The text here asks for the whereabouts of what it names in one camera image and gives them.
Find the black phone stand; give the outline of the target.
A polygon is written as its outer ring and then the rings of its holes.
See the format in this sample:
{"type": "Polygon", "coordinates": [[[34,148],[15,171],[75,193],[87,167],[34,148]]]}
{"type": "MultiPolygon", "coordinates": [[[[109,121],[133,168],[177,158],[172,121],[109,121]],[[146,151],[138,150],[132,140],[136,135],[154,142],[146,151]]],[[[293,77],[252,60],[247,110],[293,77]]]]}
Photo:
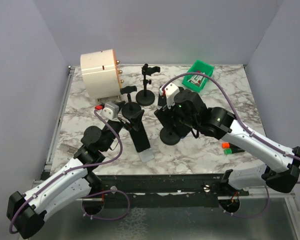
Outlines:
{"type": "Polygon", "coordinates": [[[141,74],[143,75],[143,89],[140,90],[135,96],[136,102],[139,105],[150,106],[154,103],[155,94],[151,90],[147,89],[147,86],[152,84],[152,80],[147,79],[147,76],[151,77],[152,74],[160,72],[161,68],[159,66],[150,67],[147,63],[145,63],[141,68],[141,74]]]}
{"type": "Polygon", "coordinates": [[[126,86],[120,89],[121,95],[127,95],[128,102],[122,107],[121,113],[124,118],[129,119],[134,114],[142,110],[141,106],[137,102],[132,102],[131,93],[136,92],[137,87],[135,85],[126,86]]]}

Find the silver edged black phone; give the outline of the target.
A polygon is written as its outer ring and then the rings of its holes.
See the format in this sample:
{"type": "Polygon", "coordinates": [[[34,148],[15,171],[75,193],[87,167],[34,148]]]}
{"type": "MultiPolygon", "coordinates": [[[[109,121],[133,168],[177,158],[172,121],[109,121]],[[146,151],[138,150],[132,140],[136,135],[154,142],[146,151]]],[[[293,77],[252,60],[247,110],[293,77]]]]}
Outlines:
{"type": "Polygon", "coordinates": [[[165,95],[159,95],[158,96],[158,102],[157,102],[157,105],[159,107],[163,107],[164,105],[167,104],[167,98],[165,95]]]}

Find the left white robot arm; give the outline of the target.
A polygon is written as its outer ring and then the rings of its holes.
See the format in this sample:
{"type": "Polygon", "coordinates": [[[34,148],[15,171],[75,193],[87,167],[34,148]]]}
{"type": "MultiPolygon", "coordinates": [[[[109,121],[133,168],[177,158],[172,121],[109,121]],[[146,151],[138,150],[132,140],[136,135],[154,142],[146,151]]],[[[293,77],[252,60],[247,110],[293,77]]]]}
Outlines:
{"type": "Polygon", "coordinates": [[[119,111],[125,105],[125,101],[120,101],[96,106],[94,114],[104,123],[104,127],[88,127],[81,138],[81,147],[59,171],[25,193],[16,191],[9,197],[6,216],[10,220],[10,234],[20,234],[23,239],[28,239],[52,215],[73,201],[104,196],[109,192],[103,188],[102,180],[93,170],[120,157],[117,155],[105,160],[103,153],[111,148],[114,140],[118,141],[119,151],[123,151],[119,133],[123,128],[134,126],[118,118],[119,111]]]}

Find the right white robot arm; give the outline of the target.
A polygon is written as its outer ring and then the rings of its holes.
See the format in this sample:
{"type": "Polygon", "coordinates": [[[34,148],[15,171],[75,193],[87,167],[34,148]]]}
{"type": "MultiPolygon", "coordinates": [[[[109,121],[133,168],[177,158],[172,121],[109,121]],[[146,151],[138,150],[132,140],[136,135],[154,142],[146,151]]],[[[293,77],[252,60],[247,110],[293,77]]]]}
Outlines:
{"type": "Polygon", "coordinates": [[[167,103],[154,112],[162,124],[160,139],[173,146],[188,133],[199,134],[234,144],[262,161],[257,167],[227,170],[219,189],[230,196],[248,187],[267,186],[290,193],[300,175],[300,147],[286,147],[251,130],[222,107],[207,107],[198,93],[177,89],[167,103]]]}

